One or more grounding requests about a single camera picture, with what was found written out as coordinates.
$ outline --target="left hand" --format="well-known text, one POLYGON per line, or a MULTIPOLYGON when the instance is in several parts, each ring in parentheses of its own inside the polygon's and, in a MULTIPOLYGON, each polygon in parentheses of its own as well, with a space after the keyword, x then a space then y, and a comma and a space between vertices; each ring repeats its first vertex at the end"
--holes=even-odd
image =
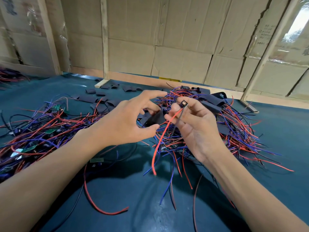
POLYGON ((139 113, 144 114, 143 109, 147 109, 151 115, 160 111, 160 107, 150 99, 166 95, 167 92, 164 91, 144 90, 139 96, 119 103, 114 110, 87 129, 97 143, 104 143, 103 148, 153 137, 160 125, 140 128, 136 119, 139 113))

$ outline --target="yellow tape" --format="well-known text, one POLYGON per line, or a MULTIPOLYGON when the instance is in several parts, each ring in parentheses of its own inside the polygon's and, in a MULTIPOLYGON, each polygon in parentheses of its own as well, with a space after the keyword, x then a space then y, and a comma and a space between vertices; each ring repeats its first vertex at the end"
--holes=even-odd
POLYGON ((159 79, 161 79, 161 80, 175 81, 175 82, 182 82, 182 80, 175 80, 175 79, 164 78, 164 77, 159 77, 159 79))

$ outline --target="forearm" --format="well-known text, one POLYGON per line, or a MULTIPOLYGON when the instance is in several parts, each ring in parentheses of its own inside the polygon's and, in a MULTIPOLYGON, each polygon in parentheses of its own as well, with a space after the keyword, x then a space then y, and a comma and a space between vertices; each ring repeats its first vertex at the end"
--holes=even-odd
POLYGON ((0 231, 29 231, 98 151, 86 130, 0 184, 0 231))
POLYGON ((252 231, 308 231, 308 226, 263 187, 226 149, 204 163, 252 231))

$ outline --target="table surface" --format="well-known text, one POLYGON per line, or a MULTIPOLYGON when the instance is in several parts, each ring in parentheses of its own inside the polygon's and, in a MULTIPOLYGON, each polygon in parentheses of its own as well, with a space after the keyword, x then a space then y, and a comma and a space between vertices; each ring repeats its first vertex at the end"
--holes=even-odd
MULTIPOLYGON (((105 90, 111 99, 127 100, 140 92, 124 92, 123 85, 117 82, 118 89, 105 90)), ((44 101, 50 101, 57 95, 84 94, 85 89, 94 88, 96 81, 78 77, 59 76, 45 80, 35 80, 13 85, 10 89, 0 91, 0 107, 5 119, 11 115, 27 114, 21 110, 37 109, 44 101)), ((143 89, 156 89, 142 86, 143 89)), ((238 111, 244 108, 237 101, 233 105, 238 111)), ((275 105, 253 103, 260 113, 254 118, 262 120, 254 126, 256 135, 261 135, 261 143, 272 147, 273 152, 282 156, 274 156, 274 160, 283 166, 295 170, 288 172, 272 164, 249 163, 248 171, 293 213, 309 224, 309 111, 275 105)), ((90 112, 90 103, 69 100, 71 114, 90 112)), ((0 140, 8 141, 10 137, 0 140)), ((152 139, 146 140, 152 145, 152 139)), ((128 156, 136 144, 117 147, 105 157, 113 159, 116 150, 120 156, 128 156)), ((102 215, 87 201, 84 193, 69 219, 57 231, 194 231, 192 219, 193 195, 186 178, 181 178, 175 171, 173 191, 177 210, 172 206, 169 193, 162 204, 160 199, 171 177, 169 156, 163 157, 156 165, 157 177, 151 172, 143 173, 151 167, 154 149, 141 142, 137 143, 133 155, 117 162, 99 174, 89 176, 87 187, 93 201, 104 211, 115 212, 129 206, 128 212, 116 216, 102 215)), ((203 173, 196 198, 196 223, 199 231, 249 231, 248 226, 237 210, 235 210, 213 184, 210 175, 201 166, 189 161, 185 162, 186 172, 195 188, 198 178, 203 173)), ((61 193, 51 209, 42 219, 41 232, 48 232, 57 226, 71 211, 82 186, 82 175, 79 173, 61 193)))

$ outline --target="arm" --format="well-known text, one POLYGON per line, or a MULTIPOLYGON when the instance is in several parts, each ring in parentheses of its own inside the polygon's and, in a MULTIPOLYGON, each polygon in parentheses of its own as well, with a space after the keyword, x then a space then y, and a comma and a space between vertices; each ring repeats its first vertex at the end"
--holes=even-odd
MULTIPOLYGON (((214 115, 199 101, 185 99, 178 128, 193 155, 215 176, 252 231, 309 231, 309 227, 263 187, 226 148, 214 115)), ((173 104, 165 118, 180 109, 173 104)))
POLYGON ((144 113, 143 108, 150 113, 159 111, 150 99, 166 94, 143 91, 138 97, 122 101, 97 123, 77 132, 67 144, 1 183, 0 231, 29 231, 75 174, 106 146, 153 137, 159 125, 141 129, 136 118, 144 113))

